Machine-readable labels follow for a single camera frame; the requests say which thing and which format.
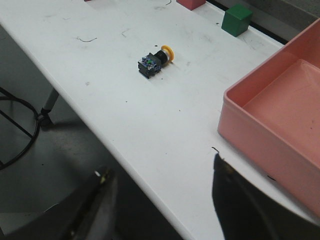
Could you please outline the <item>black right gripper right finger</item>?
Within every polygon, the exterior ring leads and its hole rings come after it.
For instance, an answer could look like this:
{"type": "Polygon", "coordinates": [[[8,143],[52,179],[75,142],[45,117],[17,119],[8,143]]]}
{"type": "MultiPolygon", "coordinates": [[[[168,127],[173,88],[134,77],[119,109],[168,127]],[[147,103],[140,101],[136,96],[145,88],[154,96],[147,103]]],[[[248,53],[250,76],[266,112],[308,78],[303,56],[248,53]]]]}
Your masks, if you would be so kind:
{"type": "Polygon", "coordinates": [[[212,200],[226,240],[318,240],[319,226],[268,197],[216,154],[212,200]]]}

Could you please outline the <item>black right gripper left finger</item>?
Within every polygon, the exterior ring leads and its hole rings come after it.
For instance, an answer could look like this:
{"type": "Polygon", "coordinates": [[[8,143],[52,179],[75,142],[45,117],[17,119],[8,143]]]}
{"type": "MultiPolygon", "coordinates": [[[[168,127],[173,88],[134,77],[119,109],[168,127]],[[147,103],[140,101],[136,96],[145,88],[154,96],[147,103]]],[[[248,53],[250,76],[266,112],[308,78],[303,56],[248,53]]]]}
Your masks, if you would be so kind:
{"type": "Polygon", "coordinates": [[[2,240],[110,240],[116,222],[118,181],[100,167],[63,201],[2,240]]]}

